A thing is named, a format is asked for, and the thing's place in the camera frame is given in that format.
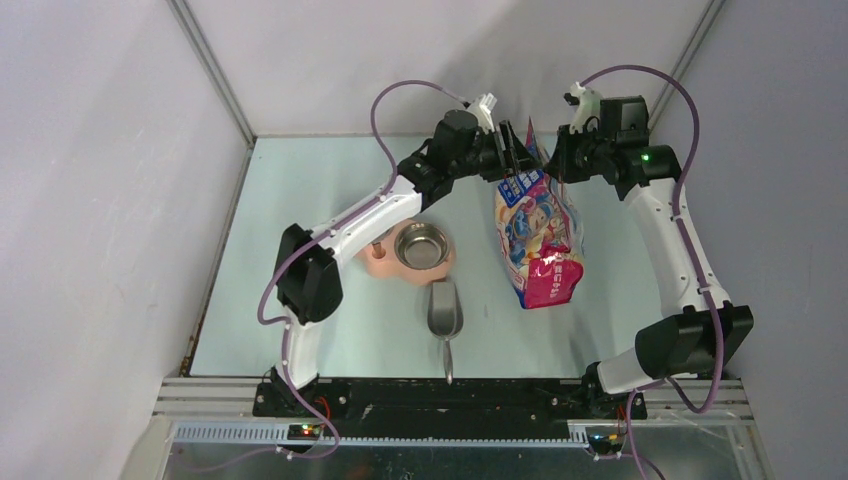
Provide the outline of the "colourful cat food bag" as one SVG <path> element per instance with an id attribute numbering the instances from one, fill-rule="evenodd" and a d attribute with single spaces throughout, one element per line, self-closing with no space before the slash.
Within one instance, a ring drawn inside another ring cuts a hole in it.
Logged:
<path id="1" fill-rule="evenodd" d="M 494 205 L 504 265 L 521 307 L 570 302 L 585 267 L 583 227 L 565 187 L 532 170 L 498 183 Z"/>

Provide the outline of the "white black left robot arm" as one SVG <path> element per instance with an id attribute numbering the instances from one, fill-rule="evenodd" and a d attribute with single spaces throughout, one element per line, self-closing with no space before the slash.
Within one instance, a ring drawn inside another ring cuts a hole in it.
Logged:
<path id="1" fill-rule="evenodd" d="M 315 406 L 316 390 L 309 383 L 318 376 L 319 326 L 342 302 L 346 262 L 390 228 L 449 195 L 459 179 L 478 176 L 499 182 L 542 166 L 509 122 L 487 130 L 471 112 L 451 110 L 431 137 L 395 165 L 385 186 L 318 227 L 287 227 L 261 298 L 267 302 L 275 296 L 284 308 L 277 319 L 284 328 L 277 370 L 286 382 L 278 391 L 278 404 L 297 417 Z"/>

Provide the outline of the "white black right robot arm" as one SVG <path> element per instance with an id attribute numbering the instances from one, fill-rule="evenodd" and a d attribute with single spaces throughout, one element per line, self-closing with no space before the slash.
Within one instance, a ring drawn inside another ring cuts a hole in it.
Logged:
<path id="1" fill-rule="evenodd" d="M 660 294 L 661 320 L 638 331 L 633 348 L 594 366 L 597 381 L 581 392 L 585 411 L 606 418 L 621 393 L 726 366 L 754 316 L 731 301 L 711 269 L 684 205 L 677 156 L 650 142 L 644 98 L 603 99 L 586 90 L 564 99 L 575 115 L 559 127 L 546 170 L 566 184 L 601 176 L 615 188 L 642 235 Z"/>

